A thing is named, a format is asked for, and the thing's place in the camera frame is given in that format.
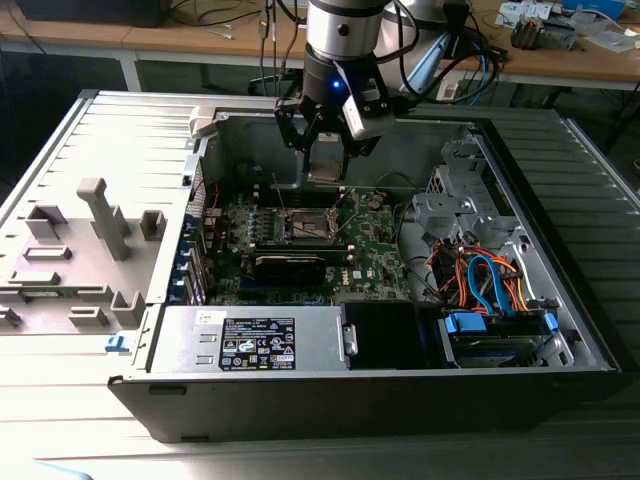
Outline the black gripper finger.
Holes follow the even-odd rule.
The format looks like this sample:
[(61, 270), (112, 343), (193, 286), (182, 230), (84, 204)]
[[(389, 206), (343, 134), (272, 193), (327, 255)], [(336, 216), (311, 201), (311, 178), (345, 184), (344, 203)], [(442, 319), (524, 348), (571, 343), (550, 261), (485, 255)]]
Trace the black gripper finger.
[(341, 166), (342, 179), (346, 178), (350, 161), (359, 156), (369, 156), (378, 144), (379, 140), (379, 136), (364, 140), (355, 140), (349, 132), (341, 135), (343, 145), (343, 160)]
[(310, 170), (311, 148), (324, 122), (323, 107), (303, 96), (301, 99), (279, 98), (274, 116), (285, 146), (302, 159), (302, 170)]

